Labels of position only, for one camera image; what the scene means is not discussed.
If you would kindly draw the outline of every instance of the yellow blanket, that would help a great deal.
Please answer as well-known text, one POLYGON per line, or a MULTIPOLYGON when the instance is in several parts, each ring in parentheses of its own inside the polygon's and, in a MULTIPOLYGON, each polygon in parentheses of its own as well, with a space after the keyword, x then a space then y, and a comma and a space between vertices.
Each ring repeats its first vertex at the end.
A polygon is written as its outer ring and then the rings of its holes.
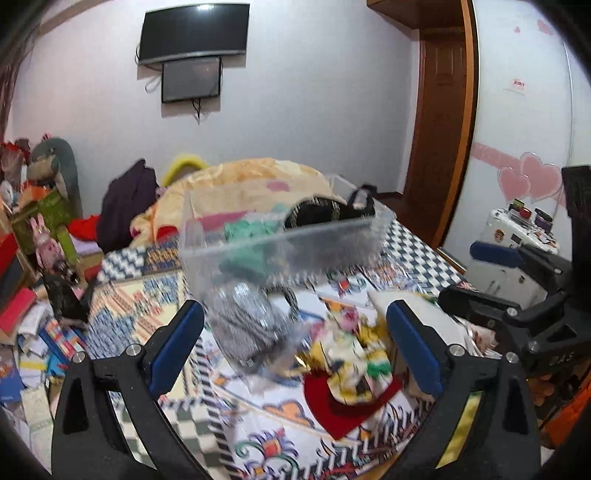
POLYGON ((166 193, 148 210, 135 217, 130 227, 134 236, 131 247, 148 245, 155 241, 158 229, 172 226, 181 230, 185 191, 190 191, 193 216, 199 217, 239 210, 269 211, 276 203, 291 206, 313 195, 333 196, 329 182, 317 170, 290 161, 273 158, 250 158, 223 163, 201 170, 173 183, 166 193), (292 180, 297 188, 277 188, 245 192, 241 189, 225 189, 223 192, 200 189, 219 187, 245 180, 292 180))

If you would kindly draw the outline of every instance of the yellow cloth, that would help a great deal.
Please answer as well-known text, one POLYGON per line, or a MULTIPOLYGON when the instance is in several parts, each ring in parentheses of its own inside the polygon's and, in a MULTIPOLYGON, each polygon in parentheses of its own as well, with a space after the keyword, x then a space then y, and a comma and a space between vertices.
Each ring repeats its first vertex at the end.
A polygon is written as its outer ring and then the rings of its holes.
POLYGON ((185 191, 196 192, 199 189, 218 187, 247 180, 297 180, 305 179, 296 189, 289 192, 265 190, 263 192, 244 192, 243 190, 208 191, 208 195, 192 195, 191 206, 195 217, 222 212, 257 210, 266 212, 276 203, 293 205, 302 198, 315 194, 333 196, 329 182, 317 170, 290 161, 273 158, 251 158, 195 172, 173 183, 168 190, 144 213, 135 217, 130 230, 136 233, 132 247, 146 246, 154 242, 158 229, 173 226, 179 231, 184 212, 185 191))
POLYGON ((355 405, 375 400, 392 383, 386 352, 391 339, 387 330, 368 326, 365 315, 359 316, 354 329, 350 321, 338 314, 329 315, 324 331, 312 343, 309 357, 313 368, 331 375, 327 384, 335 400, 355 405))

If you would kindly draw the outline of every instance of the wooden door frame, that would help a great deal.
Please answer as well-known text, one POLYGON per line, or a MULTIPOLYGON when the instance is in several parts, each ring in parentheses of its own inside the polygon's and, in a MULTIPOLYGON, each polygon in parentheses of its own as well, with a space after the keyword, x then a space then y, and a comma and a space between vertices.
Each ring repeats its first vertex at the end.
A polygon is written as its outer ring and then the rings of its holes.
POLYGON ((456 162, 452 172, 452 182, 447 193, 446 201, 443 206, 443 212, 437 225, 436 233, 430 246, 433 249, 438 248, 443 243, 443 239, 452 222, 453 213, 456 209, 457 200, 462 189, 464 175, 468 164, 470 148, 472 146, 472 135, 474 132, 474 123, 476 119, 476 100, 478 96, 478 45, 476 39, 476 21, 472 0, 460 0, 462 3, 462 15, 464 18, 464 27, 449 28, 429 28, 420 30, 420 60, 418 70, 418 94, 417 94, 417 114, 415 117, 413 143, 408 162, 408 173, 404 191, 409 192, 413 183, 413 171, 416 165, 416 154, 418 148, 418 139, 420 137, 420 125, 422 120, 423 100, 424 100, 424 82, 425 82, 425 45, 424 39, 438 33, 459 33, 464 32, 466 39, 466 96, 464 100, 462 130, 460 132, 460 143, 458 146, 456 162))
POLYGON ((456 165, 453 169, 452 184, 447 194, 443 213, 431 243, 432 248, 438 248, 443 243, 453 214, 456 210, 457 201, 462 191, 472 137, 474 135, 474 124, 476 122, 476 103, 478 100, 478 38, 476 35, 476 17, 472 0, 461 0, 462 16, 464 17, 464 28, 466 36, 466 99, 464 101, 464 117, 462 121, 462 132, 460 134, 460 145, 457 150, 456 165))

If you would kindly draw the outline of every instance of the gray knitted fabric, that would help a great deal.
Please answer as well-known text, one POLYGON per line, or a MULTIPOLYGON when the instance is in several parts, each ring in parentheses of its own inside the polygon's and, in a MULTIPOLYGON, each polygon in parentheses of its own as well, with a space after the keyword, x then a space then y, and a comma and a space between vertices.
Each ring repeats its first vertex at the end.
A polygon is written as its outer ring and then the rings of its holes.
MULTIPOLYGON (((293 318, 295 295, 283 291, 293 318)), ((260 289, 246 283, 223 287, 208 305, 207 321, 217 345, 237 370, 252 372, 280 348, 292 321, 260 289)))

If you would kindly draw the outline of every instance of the wall-mounted tv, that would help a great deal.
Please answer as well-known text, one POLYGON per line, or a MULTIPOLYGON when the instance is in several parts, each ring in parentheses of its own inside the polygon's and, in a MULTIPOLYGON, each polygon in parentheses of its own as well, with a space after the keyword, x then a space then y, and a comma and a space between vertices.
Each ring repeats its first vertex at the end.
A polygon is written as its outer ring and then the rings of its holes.
POLYGON ((246 53, 250 4, 198 4, 146 12, 140 65, 246 53))

